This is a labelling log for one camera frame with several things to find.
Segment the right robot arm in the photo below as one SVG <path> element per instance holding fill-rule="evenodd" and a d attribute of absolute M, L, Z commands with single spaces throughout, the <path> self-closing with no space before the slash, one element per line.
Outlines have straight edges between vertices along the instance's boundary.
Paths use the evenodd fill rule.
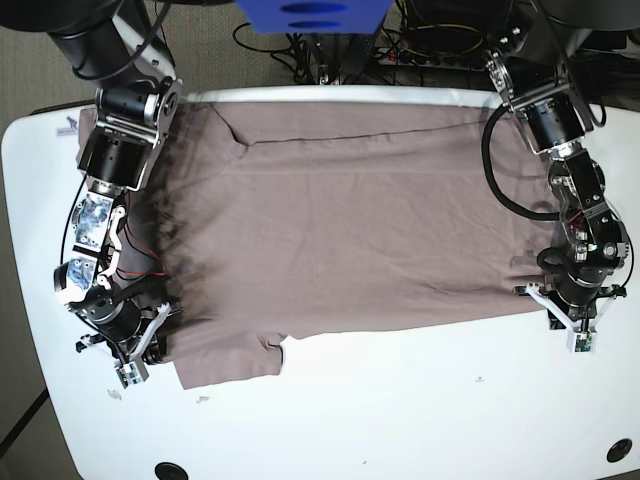
<path fill-rule="evenodd" d="M 171 312 L 168 303 L 143 313 L 134 297 L 154 288 L 159 274 L 143 273 L 125 287 L 117 283 L 126 229 L 125 197 L 142 190 L 168 137 L 181 83 L 152 57 L 153 42 L 171 4 L 163 2 L 143 36 L 126 40 L 116 26 L 122 12 L 141 1 L 4 1 L 3 27 L 45 33 L 71 64 L 78 79 L 94 83 L 95 122 L 82 150 L 83 174 L 66 225 L 74 232 L 70 253 L 54 272 L 60 303 L 94 334 L 87 348 L 104 341 L 125 384 L 142 382 L 147 361 L 160 358 L 153 341 Z"/>

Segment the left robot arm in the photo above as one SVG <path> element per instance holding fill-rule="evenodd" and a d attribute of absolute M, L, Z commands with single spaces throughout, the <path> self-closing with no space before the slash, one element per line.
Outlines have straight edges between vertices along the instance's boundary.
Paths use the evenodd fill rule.
<path fill-rule="evenodd" d="M 571 57 L 594 31 L 622 32 L 638 24 L 635 1 L 507 1 L 487 32 L 486 69 L 501 105 L 482 134 L 485 178 L 508 210 L 529 220 L 555 222 L 564 233 L 559 244 L 537 254 L 543 285 L 515 292 L 543 305 L 552 327 L 564 327 L 582 341 L 595 334 L 603 311 L 598 300 L 625 296 L 625 285 L 605 282 L 632 261 L 633 247 L 605 198 L 601 168 L 581 144 L 587 133 L 605 126 L 607 116 L 591 110 Z M 558 211 L 533 211 L 500 189 L 490 144 L 504 115 L 514 121 L 533 154 L 548 158 L 547 181 Z"/>

